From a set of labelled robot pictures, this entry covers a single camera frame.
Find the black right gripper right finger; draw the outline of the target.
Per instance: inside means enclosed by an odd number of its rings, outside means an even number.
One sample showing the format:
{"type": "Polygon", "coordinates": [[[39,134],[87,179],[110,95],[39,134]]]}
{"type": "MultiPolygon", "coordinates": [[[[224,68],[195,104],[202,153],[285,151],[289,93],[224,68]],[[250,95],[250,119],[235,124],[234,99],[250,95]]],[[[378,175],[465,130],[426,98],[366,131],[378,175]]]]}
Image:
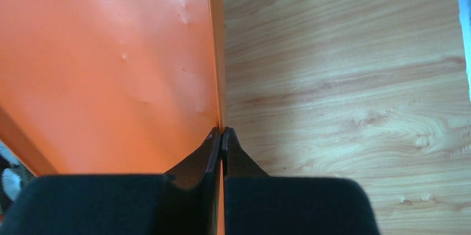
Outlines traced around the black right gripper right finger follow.
{"type": "Polygon", "coordinates": [[[351,179],[270,176],[233,128],[222,161],[226,234],[379,234],[368,196],[351,179]]]}

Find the orange compartment cookie box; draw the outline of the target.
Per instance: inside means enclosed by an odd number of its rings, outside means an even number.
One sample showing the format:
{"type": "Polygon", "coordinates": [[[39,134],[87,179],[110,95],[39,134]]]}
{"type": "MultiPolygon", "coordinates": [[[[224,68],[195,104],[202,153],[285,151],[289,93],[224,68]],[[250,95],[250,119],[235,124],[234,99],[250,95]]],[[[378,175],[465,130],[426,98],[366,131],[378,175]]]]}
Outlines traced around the orange compartment cookie box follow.
{"type": "Polygon", "coordinates": [[[1,217],[33,179],[33,173],[1,142],[1,217]]]}

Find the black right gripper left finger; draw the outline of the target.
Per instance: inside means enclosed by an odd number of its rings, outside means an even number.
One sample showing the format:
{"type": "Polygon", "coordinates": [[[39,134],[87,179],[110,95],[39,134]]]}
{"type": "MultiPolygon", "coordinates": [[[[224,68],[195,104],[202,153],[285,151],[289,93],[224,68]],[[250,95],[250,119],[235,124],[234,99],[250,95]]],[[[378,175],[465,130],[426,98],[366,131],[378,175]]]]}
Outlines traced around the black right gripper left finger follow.
{"type": "Polygon", "coordinates": [[[163,174],[63,174],[34,179],[2,234],[216,234],[221,133],[163,174]]]}

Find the orange box lid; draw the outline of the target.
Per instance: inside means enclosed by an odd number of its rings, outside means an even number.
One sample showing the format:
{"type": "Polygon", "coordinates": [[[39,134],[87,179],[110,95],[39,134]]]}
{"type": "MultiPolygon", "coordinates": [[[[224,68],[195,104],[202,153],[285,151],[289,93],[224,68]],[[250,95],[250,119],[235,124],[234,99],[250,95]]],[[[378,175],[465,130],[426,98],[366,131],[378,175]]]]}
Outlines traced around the orange box lid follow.
{"type": "Polygon", "coordinates": [[[221,133],[223,14],[223,0],[1,0],[1,142],[35,179],[166,173],[221,133]]]}

